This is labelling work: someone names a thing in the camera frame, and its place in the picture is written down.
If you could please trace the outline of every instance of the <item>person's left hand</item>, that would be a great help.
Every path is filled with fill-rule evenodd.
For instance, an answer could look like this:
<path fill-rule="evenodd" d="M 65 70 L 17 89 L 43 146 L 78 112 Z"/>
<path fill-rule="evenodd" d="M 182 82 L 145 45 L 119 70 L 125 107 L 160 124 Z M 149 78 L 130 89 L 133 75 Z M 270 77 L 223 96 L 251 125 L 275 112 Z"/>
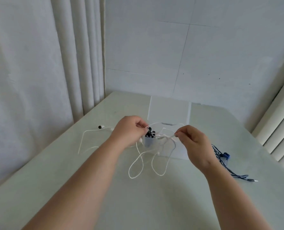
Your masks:
<path fill-rule="evenodd" d="M 110 139 L 126 148 L 147 133 L 147 126 L 148 124 L 139 116 L 125 116 L 115 126 Z"/>

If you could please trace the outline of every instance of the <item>person's right hand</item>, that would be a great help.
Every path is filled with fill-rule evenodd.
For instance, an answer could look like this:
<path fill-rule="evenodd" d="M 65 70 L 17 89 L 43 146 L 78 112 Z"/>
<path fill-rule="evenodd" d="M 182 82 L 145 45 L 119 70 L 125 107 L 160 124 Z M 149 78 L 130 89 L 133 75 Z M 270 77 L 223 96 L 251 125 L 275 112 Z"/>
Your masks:
<path fill-rule="evenodd" d="M 212 149 L 208 137 L 195 127 L 186 125 L 175 134 L 187 149 L 190 161 L 205 173 L 210 167 L 220 164 Z"/>

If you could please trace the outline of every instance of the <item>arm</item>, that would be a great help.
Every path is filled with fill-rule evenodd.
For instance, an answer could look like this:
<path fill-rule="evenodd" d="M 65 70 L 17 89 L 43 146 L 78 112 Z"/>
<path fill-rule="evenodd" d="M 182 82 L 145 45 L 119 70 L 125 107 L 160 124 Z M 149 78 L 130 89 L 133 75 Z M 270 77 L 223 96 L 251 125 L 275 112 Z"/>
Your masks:
<path fill-rule="evenodd" d="M 187 125 L 176 131 L 190 161 L 205 175 L 222 230 L 271 230 L 250 198 L 219 163 L 207 136 Z"/>
<path fill-rule="evenodd" d="M 147 132 L 138 116 L 119 121 L 103 143 L 23 230 L 93 229 L 109 188 L 118 157 Z"/>

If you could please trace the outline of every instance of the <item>curtain fold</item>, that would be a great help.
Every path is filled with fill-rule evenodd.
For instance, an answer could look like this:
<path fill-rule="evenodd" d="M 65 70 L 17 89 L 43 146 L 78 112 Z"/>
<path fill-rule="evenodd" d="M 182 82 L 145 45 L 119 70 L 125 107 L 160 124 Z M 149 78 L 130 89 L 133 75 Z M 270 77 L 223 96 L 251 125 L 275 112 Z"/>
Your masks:
<path fill-rule="evenodd" d="M 99 3 L 0 0 L 0 180 L 104 98 Z"/>

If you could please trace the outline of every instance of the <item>hand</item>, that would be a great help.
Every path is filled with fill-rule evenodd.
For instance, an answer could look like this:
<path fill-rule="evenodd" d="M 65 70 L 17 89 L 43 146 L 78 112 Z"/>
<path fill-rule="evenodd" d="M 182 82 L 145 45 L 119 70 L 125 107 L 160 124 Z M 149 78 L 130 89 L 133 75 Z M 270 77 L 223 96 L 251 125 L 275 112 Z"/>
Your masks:
<path fill-rule="evenodd" d="M 109 138 L 126 148 L 147 133 L 147 126 L 148 124 L 139 116 L 125 116 L 117 123 Z"/>
<path fill-rule="evenodd" d="M 195 127 L 186 125 L 175 134 L 187 149 L 188 157 L 202 173 L 213 165 L 220 164 L 216 158 L 208 137 Z"/>

